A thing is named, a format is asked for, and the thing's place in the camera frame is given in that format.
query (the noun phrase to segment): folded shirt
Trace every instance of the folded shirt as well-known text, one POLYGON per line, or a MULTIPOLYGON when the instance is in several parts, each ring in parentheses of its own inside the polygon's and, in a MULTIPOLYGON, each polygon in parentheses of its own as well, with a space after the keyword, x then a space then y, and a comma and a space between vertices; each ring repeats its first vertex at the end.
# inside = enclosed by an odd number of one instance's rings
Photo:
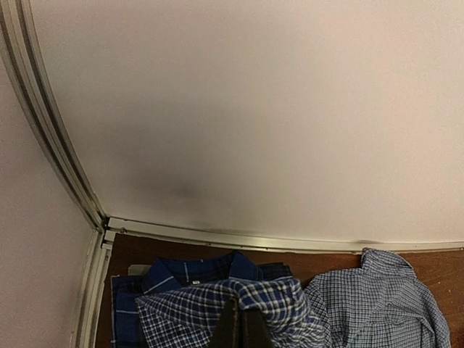
POLYGON ((112 278, 112 347, 147 347, 136 298, 226 278, 254 281, 291 276, 283 263, 256 266, 240 252, 208 260, 157 259, 146 275, 112 278))
POLYGON ((207 347, 221 312, 235 298, 240 310, 259 310, 277 348, 323 347, 323 327, 300 282, 227 279, 139 297, 150 348, 207 347))
POLYGON ((361 267, 317 275, 304 290, 328 348, 449 348, 436 301, 399 255, 366 248, 361 267))

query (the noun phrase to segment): blue plaid shirt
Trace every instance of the blue plaid shirt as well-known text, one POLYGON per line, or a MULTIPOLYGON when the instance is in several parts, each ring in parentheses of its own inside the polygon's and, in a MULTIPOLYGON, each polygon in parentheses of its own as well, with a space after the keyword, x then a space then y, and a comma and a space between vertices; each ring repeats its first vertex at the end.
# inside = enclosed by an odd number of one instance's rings
POLYGON ((112 346, 148 347, 136 308, 136 298, 144 294, 158 294, 226 278, 260 281, 286 276, 291 276, 289 266, 283 263, 256 266, 239 252, 197 261, 159 258, 146 275, 112 278, 112 346))
POLYGON ((136 301, 150 348, 207 347, 225 303, 235 297, 242 310, 258 309, 276 348, 323 346, 323 327, 300 283, 228 279, 136 301))
POLYGON ((361 268, 316 276, 304 290, 330 348, 449 348, 436 301, 406 260, 362 251, 361 268))

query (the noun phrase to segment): white panel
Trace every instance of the white panel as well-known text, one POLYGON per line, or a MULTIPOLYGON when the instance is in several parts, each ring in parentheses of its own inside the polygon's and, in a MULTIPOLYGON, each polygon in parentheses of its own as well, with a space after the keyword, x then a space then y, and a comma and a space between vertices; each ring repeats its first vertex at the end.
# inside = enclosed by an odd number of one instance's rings
POLYGON ((291 239, 464 239, 464 2, 32 8, 109 215, 291 239))
POLYGON ((29 128, 0 59, 0 347, 68 347, 91 229, 29 128))

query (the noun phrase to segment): checkered fabric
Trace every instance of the checkered fabric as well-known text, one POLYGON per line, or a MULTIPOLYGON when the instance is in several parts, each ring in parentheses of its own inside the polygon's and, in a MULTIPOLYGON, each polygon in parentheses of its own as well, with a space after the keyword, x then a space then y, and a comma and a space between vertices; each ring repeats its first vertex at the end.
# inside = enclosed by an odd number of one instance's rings
POLYGON ((283 263, 256 266, 239 252, 209 260, 159 258, 146 275, 112 278, 112 347, 148 347, 136 308, 136 298, 143 294, 158 294, 225 278, 260 281, 287 276, 291 276, 289 266, 283 263))
POLYGON ((139 297, 136 302, 150 348, 207 347, 225 303, 258 309, 276 348, 322 347, 323 327, 300 283, 228 279, 139 297))
POLYGON ((322 321, 325 347, 451 347, 433 295, 391 252, 366 248, 361 268, 318 275, 304 292, 322 321))

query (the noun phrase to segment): navy blue collar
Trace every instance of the navy blue collar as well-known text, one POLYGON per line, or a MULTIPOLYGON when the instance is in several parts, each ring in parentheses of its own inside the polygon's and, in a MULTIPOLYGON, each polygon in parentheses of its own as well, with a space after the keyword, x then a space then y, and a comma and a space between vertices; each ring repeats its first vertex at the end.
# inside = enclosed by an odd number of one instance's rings
POLYGON ((253 281, 261 277, 262 271, 240 252, 231 252, 208 260, 159 258, 144 276, 142 290, 144 294, 156 294, 224 278, 253 281))

